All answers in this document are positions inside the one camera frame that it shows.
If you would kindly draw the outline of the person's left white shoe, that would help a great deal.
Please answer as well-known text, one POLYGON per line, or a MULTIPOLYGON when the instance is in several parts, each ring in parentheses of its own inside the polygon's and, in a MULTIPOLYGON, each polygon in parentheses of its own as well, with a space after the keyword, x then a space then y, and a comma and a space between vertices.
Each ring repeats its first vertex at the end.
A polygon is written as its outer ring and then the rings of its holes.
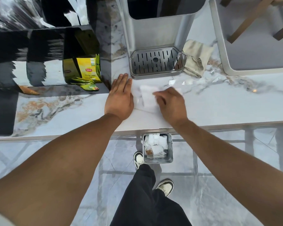
POLYGON ((134 162, 134 165, 135 165, 136 169, 138 169, 142 164, 144 164, 144 159, 143 159, 142 152, 138 152, 137 151, 133 155, 133 162, 134 162))

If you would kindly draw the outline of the beige folded cloth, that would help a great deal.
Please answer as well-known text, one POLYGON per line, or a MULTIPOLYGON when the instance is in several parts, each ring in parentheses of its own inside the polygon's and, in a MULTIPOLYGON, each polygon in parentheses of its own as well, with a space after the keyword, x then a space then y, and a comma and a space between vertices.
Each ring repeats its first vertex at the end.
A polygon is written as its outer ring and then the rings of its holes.
POLYGON ((182 53, 186 56, 183 71, 189 76, 198 79, 202 78, 213 51, 214 47, 212 46, 194 40, 187 40, 182 50, 182 53))

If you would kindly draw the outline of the person's left hand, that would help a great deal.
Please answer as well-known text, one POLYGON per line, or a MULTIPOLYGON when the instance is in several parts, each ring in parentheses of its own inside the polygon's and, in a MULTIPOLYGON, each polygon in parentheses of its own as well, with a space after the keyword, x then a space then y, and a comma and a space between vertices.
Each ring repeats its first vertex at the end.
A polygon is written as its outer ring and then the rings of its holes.
POLYGON ((131 92, 132 79, 128 77, 125 91, 121 92, 122 76, 123 74, 120 74, 118 78, 115 79, 117 80, 117 90, 113 94, 109 92, 104 107, 104 114, 116 117, 120 123, 132 114, 134 108, 133 95, 131 92))

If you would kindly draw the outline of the crumpled white paper waste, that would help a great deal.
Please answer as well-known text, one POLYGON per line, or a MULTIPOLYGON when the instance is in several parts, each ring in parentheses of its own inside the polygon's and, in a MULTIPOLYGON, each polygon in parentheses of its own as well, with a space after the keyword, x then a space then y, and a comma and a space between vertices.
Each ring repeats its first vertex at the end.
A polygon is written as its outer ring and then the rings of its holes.
POLYGON ((165 134, 147 134, 144 137, 144 154, 147 159, 164 159, 167 157, 168 136, 165 134))

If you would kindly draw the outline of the person's black trousers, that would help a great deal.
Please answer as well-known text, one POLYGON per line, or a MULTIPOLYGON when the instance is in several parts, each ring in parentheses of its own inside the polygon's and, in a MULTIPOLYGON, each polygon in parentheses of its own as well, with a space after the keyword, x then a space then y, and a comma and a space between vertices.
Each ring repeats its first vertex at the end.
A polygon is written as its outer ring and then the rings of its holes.
POLYGON ((154 170, 142 164, 129 183, 110 226, 192 226, 182 207, 165 196, 154 170))

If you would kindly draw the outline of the square metal waste bin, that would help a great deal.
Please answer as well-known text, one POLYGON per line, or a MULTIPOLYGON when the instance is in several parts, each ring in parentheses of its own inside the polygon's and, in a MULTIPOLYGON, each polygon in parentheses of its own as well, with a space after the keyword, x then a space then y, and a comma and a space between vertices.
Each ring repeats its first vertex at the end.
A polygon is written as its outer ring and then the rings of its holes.
POLYGON ((143 154, 143 159, 144 162, 147 164, 165 164, 165 163, 172 163, 173 162, 173 140, 172 140, 172 136, 170 133, 160 133, 160 134, 165 134, 168 136, 167 138, 167 142, 168 142, 168 150, 167 150, 167 157, 164 159, 147 159, 145 157, 144 154, 144 137, 147 134, 157 134, 157 133, 146 133, 143 135, 142 138, 142 144, 143 144, 143 150, 142 150, 142 154, 143 154))

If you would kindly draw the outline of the metal slotted drip tray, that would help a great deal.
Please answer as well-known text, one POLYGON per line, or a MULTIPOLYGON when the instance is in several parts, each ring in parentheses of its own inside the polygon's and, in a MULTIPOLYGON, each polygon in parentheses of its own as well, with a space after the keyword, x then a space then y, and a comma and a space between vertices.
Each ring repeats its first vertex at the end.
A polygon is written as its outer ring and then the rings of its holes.
POLYGON ((136 50, 129 58, 129 71, 134 79, 176 76, 183 70, 182 53, 175 47, 136 50))

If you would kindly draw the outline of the white paper napkin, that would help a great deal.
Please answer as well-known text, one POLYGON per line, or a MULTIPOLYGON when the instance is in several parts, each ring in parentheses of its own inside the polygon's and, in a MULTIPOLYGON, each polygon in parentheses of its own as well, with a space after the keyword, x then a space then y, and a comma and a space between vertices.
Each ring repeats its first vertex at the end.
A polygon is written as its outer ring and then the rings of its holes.
POLYGON ((152 114, 160 113, 159 105, 153 93, 157 91, 163 91, 169 87, 173 88, 173 86, 160 87, 141 85, 135 97, 134 108, 152 114))

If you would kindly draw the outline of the person's right white shoe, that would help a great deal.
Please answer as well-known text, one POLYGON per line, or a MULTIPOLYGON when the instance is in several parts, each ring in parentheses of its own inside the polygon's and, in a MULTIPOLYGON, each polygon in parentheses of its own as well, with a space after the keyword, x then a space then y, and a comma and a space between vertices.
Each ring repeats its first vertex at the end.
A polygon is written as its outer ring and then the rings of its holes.
POLYGON ((174 183, 172 180, 170 179, 164 179, 162 180, 157 187, 155 188, 155 190, 161 190, 163 191, 164 195, 166 197, 168 197, 170 195, 170 193, 173 191, 174 189, 174 183))

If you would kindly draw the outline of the yellow tea box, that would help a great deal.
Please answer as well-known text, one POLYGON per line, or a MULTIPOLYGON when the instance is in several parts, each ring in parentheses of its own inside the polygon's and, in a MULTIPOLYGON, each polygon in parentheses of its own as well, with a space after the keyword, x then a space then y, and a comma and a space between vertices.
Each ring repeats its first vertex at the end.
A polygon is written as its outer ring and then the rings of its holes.
POLYGON ((102 83, 99 54, 95 54, 94 57, 78 57, 76 60, 81 74, 79 79, 102 83))

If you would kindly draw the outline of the person's white shoe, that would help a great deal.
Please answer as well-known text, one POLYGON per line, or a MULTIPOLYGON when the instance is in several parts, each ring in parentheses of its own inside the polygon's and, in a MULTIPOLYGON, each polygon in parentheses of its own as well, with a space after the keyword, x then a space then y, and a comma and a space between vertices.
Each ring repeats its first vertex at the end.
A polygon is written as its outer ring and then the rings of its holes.
POLYGON ((166 197, 168 197, 170 195, 170 193, 173 191, 174 189, 174 183, 172 180, 170 179, 164 179, 162 180, 157 187, 155 188, 155 190, 161 190, 163 191, 164 195, 166 197))
POLYGON ((143 159, 142 152, 138 152, 137 151, 133 155, 133 162, 134 162, 134 165, 135 165, 136 169, 138 169, 142 164, 144 164, 144 159, 143 159))

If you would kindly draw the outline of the glossy black shelf unit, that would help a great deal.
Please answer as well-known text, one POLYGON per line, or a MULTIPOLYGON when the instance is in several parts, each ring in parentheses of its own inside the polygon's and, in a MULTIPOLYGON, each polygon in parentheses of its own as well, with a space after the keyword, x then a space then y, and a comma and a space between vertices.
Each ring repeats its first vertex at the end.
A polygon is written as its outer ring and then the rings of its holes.
POLYGON ((105 94, 85 91, 76 58, 99 54, 104 61, 100 20, 104 0, 0 0, 0 137, 14 132, 19 96, 25 98, 105 94))

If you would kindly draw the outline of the brown wooden chair frame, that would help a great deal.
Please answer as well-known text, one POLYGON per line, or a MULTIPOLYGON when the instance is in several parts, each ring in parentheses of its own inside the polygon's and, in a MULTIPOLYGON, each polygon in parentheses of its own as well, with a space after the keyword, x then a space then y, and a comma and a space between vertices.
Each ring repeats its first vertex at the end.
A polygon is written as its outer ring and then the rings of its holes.
MULTIPOLYGON (((241 23, 241 25, 235 30, 232 35, 227 37, 227 41, 233 44, 239 36, 257 19, 263 14, 267 8, 272 6, 283 6, 283 0, 261 0, 260 3, 255 7, 248 15, 248 17, 241 23)), ((283 28, 273 35, 277 41, 283 39, 283 28)))

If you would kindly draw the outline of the silver water dispenser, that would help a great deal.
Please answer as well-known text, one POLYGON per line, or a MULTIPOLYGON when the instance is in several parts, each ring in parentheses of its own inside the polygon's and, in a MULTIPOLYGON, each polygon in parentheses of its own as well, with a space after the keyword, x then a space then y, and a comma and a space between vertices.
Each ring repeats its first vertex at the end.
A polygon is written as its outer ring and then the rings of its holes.
POLYGON ((208 1, 116 0, 128 61, 136 50, 175 47, 182 53, 196 14, 208 1))

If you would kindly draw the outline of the person's right hand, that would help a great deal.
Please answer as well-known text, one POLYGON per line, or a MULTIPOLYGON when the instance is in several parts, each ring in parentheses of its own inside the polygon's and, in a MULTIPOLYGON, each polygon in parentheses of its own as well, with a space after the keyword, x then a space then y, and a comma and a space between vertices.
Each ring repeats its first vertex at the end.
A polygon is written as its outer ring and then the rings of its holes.
POLYGON ((167 108, 160 109, 163 118, 174 129, 188 121, 185 100, 175 88, 167 88, 167 108))

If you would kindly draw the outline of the person's left forearm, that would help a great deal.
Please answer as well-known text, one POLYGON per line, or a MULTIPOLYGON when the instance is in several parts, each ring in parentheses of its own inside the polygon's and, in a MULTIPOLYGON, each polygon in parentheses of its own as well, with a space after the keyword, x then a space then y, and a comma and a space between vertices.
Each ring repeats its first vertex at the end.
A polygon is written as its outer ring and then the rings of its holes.
POLYGON ((70 226, 125 115, 108 112, 44 145, 0 179, 0 215, 15 226, 70 226))

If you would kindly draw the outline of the green tea bag packet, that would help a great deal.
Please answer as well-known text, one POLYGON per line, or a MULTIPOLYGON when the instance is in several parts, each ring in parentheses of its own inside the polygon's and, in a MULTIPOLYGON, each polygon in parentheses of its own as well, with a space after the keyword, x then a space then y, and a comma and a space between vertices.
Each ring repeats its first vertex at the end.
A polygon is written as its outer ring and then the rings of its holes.
POLYGON ((95 84, 84 84, 80 87, 85 91, 99 91, 99 88, 95 84))
POLYGON ((88 85, 88 84, 95 84, 92 79, 83 79, 83 78, 75 78, 71 79, 71 84, 73 85, 88 85))

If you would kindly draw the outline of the person's right forearm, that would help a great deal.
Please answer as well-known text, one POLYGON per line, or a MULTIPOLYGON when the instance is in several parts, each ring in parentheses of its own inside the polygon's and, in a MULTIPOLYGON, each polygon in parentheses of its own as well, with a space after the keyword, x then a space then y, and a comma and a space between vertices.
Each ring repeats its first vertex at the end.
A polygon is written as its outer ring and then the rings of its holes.
POLYGON ((283 226, 283 172, 187 118, 172 127, 223 187, 264 226, 283 226))

